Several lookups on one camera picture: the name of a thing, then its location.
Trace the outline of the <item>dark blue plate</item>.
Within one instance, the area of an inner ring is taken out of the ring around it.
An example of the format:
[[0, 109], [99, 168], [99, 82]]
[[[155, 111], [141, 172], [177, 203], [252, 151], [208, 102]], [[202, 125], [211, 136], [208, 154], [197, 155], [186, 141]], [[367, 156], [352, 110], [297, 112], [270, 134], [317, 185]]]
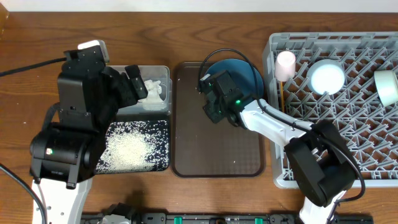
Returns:
[[254, 75], [251, 67], [246, 61], [235, 58], [224, 59], [210, 66], [205, 74], [214, 75], [216, 72], [222, 70], [227, 70], [229, 72], [235, 84], [245, 95], [257, 91], [258, 97], [262, 98], [264, 96], [264, 83], [256, 67], [254, 67], [254, 71], [256, 73], [257, 88], [255, 87]]

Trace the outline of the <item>white napkin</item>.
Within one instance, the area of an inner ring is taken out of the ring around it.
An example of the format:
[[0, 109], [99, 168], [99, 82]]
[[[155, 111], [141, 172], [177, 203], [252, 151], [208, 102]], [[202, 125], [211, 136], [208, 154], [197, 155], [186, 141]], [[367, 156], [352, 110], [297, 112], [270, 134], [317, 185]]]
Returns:
[[144, 82], [147, 88], [147, 97], [142, 99], [142, 103], [162, 103], [163, 99], [160, 97], [162, 93], [161, 81], [146, 80]]

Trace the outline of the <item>wooden chopstick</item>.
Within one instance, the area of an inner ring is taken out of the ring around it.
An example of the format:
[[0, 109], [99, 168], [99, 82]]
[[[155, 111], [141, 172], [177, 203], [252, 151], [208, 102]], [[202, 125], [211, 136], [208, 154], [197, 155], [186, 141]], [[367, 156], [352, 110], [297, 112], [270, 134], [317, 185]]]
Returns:
[[284, 83], [279, 82], [280, 86], [280, 101], [281, 101], [281, 110], [285, 113], [285, 100], [284, 100]]

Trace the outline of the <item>pink cup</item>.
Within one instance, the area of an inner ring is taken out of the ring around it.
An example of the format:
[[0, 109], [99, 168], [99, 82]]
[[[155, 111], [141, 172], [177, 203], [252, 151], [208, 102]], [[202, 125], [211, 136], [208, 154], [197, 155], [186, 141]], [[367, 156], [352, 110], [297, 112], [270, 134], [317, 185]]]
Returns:
[[295, 76], [296, 57], [291, 51], [282, 51], [275, 60], [275, 77], [280, 82], [286, 82]]

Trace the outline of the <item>light blue bowl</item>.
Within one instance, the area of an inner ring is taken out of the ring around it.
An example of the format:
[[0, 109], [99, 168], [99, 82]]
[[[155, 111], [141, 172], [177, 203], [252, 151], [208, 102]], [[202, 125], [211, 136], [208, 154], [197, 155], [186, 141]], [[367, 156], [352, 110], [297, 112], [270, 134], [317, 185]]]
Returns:
[[333, 95], [345, 83], [345, 73], [341, 64], [335, 60], [324, 59], [315, 62], [307, 72], [308, 87], [312, 92]]

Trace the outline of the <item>mint green bowl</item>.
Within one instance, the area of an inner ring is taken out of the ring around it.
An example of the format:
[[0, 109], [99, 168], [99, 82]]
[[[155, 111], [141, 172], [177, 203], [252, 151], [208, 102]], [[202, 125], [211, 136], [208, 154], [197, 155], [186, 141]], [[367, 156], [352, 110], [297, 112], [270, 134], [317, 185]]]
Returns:
[[383, 106], [389, 106], [397, 102], [397, 77], [394, 71], [375, 71], [374, 81]]

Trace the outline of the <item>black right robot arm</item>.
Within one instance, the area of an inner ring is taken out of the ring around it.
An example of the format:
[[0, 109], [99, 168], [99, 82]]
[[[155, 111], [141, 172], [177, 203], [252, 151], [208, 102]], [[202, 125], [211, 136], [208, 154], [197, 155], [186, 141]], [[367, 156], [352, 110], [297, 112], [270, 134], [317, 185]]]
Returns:
[[213, 123], [227, 119], [235, 127], [259, 133], [282, 146], [299, 189], [305, 196], [303, 223], [332, 223], [337, 206], [356, 179], [359, 167], [333, 123], [297, 120], [270, 106], [253, 91], [245, 92], [222, 70], [198, 81], [203, 107]]

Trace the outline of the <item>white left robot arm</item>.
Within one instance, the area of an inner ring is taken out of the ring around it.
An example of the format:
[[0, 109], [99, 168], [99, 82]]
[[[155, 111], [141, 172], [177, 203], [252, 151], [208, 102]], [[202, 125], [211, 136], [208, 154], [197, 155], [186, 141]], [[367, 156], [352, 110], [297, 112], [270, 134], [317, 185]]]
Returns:
[[118, 110], [147, 97], [137, 65], [119, 72], [100, 47], [68, 50], [57, 78], [59, 101], [30, 144], [33, 223], [79, 223], [105, 135]]

